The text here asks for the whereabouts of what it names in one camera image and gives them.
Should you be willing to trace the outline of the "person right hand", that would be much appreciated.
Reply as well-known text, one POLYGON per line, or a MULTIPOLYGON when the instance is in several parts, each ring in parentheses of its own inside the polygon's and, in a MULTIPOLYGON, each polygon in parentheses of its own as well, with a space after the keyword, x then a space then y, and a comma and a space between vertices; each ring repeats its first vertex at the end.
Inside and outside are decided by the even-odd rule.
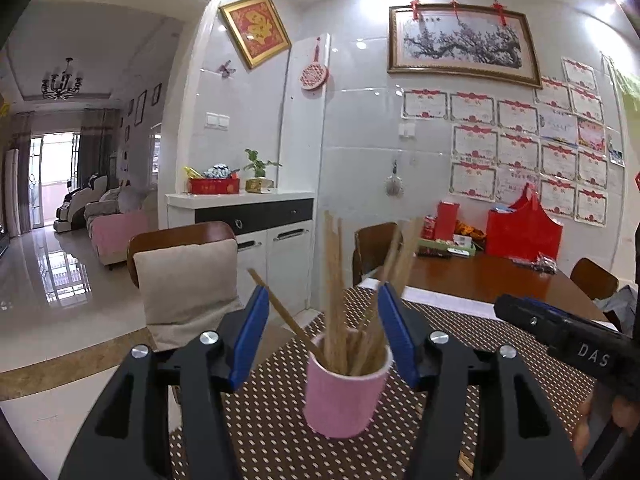
POLYGON ((600 382, 596 383, 587 400, 579 405, 578 411, 580 419, 574 428, 572 445, 581 462, 610 420, 628 437, 639 426, 639 403, 614 394, 600 382))

